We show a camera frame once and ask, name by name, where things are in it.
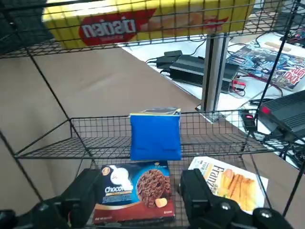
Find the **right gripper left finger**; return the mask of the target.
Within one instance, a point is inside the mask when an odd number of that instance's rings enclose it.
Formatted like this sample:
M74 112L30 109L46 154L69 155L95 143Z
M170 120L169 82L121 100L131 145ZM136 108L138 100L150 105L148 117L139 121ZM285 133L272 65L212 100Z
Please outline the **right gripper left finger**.
M81 229L101 196L100 169L84 169L59 196L45 199L22 215L0 211L2 229Z

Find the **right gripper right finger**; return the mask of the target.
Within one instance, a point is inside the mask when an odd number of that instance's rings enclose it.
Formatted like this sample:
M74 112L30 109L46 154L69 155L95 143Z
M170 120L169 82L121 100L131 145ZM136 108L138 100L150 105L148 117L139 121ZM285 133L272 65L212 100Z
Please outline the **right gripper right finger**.
M290 224L271 208L256 208L252 214L237 202L212 194L199 169L184 170L180 194L190 229L288 229Z

